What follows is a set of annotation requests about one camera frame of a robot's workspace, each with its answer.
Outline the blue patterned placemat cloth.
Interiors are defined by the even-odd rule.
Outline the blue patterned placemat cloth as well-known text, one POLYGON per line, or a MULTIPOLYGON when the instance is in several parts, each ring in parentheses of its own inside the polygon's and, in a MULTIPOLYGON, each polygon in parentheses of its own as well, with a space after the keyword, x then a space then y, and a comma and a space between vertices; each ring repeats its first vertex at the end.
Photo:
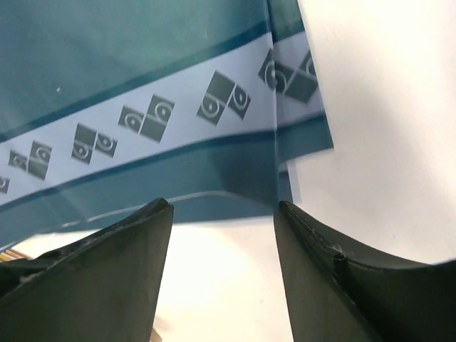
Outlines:
POLYGON ((296 1, 3 1, 1 247, 269 216, 333 146, 313 66, 296 1))

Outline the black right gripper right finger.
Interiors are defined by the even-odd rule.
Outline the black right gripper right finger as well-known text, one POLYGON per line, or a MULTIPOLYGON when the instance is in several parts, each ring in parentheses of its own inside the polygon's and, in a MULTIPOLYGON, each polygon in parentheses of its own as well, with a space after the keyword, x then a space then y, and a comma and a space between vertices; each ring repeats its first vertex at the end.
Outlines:
POLYGON ((274 231, 295 341, 453 341, 455 263, 382 252, 280 202, 274 231))

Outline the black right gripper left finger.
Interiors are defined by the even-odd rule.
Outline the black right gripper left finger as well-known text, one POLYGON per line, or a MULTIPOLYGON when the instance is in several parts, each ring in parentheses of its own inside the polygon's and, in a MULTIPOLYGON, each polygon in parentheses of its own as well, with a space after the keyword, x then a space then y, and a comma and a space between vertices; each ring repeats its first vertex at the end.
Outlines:
POLYGON ((173 223, 159 198, 35 259, 1 264, 1 339, 148 341, 173 223))

